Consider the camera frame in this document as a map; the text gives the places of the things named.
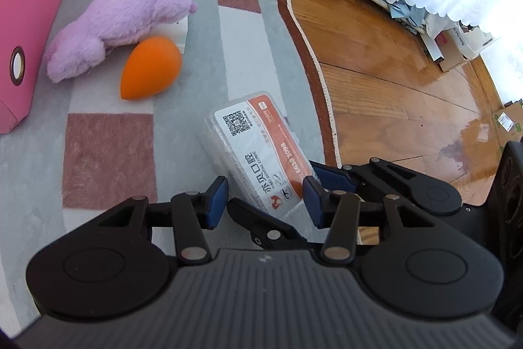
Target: round hole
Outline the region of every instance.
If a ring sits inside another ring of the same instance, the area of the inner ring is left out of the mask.
[[[512,168],[512,160],[510,158],[507,159],[505,164],[503,165],[503,170],[501,171],[501,186],[504,187],[508,184],[508,178],[511,177],[511,168]]]
[[[519,205],[521,203],[521,184],[519,183],[519,177],[516,182],[512,185],[512,188],[508,192],[507,201],[505,204],[505,221],[511,223],[516,217]]]
[[[517,258],[521,252],[523,252],[523,218],[518,222],[516,233],[511,239],[509,250],[512,259]]]
[[[16,86],[22,83],[25,74],[25,54],[20,46],[16,47],[11,54],[9,73],[11,74],[12,82]]]

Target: clear plastic case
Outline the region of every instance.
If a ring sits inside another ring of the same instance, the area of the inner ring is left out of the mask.
[[[205,144],[221,173],[232,177],[247,201],[283,218],[302,199],[302,182],[314,170],[268,93],[213,109]]]

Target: purple plush toy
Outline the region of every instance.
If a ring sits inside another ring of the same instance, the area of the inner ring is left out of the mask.
[[[58,83],[100,64],[106,54],[146,36],[156,24],[175,23],[197,10],[192,0],[94,0],[63,28],[43,56]]]

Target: blue gripper pad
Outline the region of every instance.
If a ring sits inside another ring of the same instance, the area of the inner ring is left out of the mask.
[[[327,192],[316,179],[307,176],[303,180],[303,202],[316,228],[324,228],[322,196]]]
[[[223,179],[219,184],[218,188],[214,190],[214,193],[210,195],[209,206],[206,213],[206,224],[207,229],[212,230],[218,226],[220,218],[223,215],[223,211],[226,208],[228,202],[228,181]]]
[[[316,172],[318,179],[320,179],[323,188],[328,189],[329,191],[343,190],[347,192],[356,192],[356,185],[354,185],[341,170],[335,172],[326,167],[321,167],[321,165],[315,164],[313,164],[312,167]]]

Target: parquet floor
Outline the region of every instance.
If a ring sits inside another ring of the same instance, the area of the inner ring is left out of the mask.
[[[292,7],[321,63],[343,163],[380,157],[482,204],[499,160],[491,113],[502,106],[481,59],[443,73],[417,36],[368,0]]]

